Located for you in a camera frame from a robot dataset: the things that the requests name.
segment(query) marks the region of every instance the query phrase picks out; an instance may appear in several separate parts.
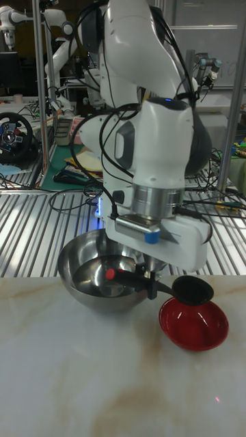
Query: metal grating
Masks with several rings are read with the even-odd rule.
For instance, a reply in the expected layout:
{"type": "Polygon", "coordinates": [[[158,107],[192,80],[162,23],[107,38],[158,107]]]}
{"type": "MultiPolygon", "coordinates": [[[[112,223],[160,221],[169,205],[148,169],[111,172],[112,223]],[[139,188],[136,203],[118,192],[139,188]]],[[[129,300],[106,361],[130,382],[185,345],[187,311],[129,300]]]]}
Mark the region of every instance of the metal grating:
{"type": "MultiPolygon", "coordinates": [[[[95,216],[95,207],[83,206],[69,212],[56,212],[49,206],[52,193],[8,191],[0,193],[0,276],[54,277],[61,249],[74,237],[103,226],[95,216]]],[[[191,193],[189,200],[208,195],[191,193]]],[[[56,208],[71,208],[84,202],[82,193],[60,195],[56,208]]],[[[210,217],[213,237],[208,244],[208,260],[196,274],[246,274],[246,214],[223,218],[214,206],[199,211],[218,214],[210,217]]],[[[163,274],[185,274],[166,266],[163,274]]]]}

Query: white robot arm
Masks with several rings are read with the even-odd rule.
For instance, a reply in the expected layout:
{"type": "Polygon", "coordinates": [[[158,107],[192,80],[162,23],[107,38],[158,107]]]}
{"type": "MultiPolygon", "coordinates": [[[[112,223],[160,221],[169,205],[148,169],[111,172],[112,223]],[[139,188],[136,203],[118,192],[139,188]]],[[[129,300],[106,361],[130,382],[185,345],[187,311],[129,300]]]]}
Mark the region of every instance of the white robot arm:
{"type": "MultiPolygon", "coordinates": [[[[103,20],[100,93],[113,112],[110,118],[89,120],[80,130],[82,142],[103,159],[104,186],[118,209],[112,217],[111,200],[103,193],[99,215],[110,239],[197,270],[206,263],[209,226],[174,214],[182,202],[194,129],[198,132],[194,108],[176,98],[177,91],[186,95],[180,66],[161,44],[146,0],[110,0],[103,20]],[[132,118],[130,107],[117,113],[114,107],[138,102],[137,86],[157,97],[145,101],[132,118]]],[[[80,36],[86,45],[85,33],[80,36]]]]}
{"type": "MultiPolygon", "coordinates": [[[[65,63],[68,61],[68,47],[70,40],[73,36],[73,25],[71,22],[67,21],[64,11],[47,9],[42,15],[42,22],[50,26],[61,27],[62,33],[66,41],[58,48],[58,50],[53,55],[53,67],[55,75],[55,86],[60,88],[60,77],[59,72],[64,67],[65,63]]],[[[5,43],[7,44],[9,50],[11,51],[15,45],[14,30],[16,26],[22,25],[23,23],[32,22],[33,16],[27,12],[19,12],[12,9],[10,6],[2,6],[0,8],[0,19],[1,26],[0,31],[4,33],[5,43]]],[[[71,53],[73,54],[76,50],[76,42],[72,41],[71,53]]],[[[47,76],[47,87],[50,86],[49,78],[49,66],[45,66],[45,72],[47,76]]],[[[63,109],[68,109],[72,111],[72,107],[68,99],[60,96],[58,100],[61,102],[63,109]]]]}
{"type": "Polygon", "coordinates": [[[33,21],[33,18],[30,14],[18,12],[10,6],[2,6],[0,8],[0,20],[0,31],[3,32],[5,43],[11,51],[15,45],[15,27],[28,21],[33,21]]]}

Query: blue light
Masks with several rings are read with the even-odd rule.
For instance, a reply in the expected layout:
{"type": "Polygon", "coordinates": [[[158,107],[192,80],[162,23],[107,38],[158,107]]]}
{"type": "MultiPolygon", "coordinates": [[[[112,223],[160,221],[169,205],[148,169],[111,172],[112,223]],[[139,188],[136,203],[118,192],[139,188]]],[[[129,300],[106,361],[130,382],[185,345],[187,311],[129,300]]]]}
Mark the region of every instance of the blue light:
{"type": "Polygon", "coordinates": [[[97,210],[95,212],[95,216],[96,217],[100,217],[101,213],[102,213],[102,199],[99,197],[99,199],[98,199],[98,207],[97,207],[97,210]]]}

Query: stainless steel bowl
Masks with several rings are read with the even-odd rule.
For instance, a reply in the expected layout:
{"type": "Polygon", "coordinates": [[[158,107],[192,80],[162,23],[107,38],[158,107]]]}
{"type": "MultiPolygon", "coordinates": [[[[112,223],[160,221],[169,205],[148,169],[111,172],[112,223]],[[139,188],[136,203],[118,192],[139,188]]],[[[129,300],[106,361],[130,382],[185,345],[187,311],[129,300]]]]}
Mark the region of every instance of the stainless steel bowl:
{"type": "Polygon", "coordinates": [[[106,280],[108,268],[133,272],[141,256],[108,239],[104,229],[87,232],[70,241],[58,258],[58,271],[66,289],[79,302],[97,311],[126,311],[147,298],[147,291],[106,280]]]}

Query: black spoon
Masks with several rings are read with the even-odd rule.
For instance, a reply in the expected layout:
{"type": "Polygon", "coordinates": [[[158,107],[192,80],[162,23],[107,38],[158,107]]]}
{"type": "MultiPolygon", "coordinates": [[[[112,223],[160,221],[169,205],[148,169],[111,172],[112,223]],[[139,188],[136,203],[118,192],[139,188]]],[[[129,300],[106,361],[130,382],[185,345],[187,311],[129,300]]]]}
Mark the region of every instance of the black spoon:
{"type": "Polygon", "coordinates": [[[212,299],[213,288],[207,282],[193,276],[182,276],[177,278],[172,288],[152,278],[148,279],[136,273],[126,270],[108,269],[106,278],[110,281],[126,285],[138,290],[148,290],[150,299],[156,298],[157,292],[171,294],[174,298],[185,305],[203,305],[212,299]]]}

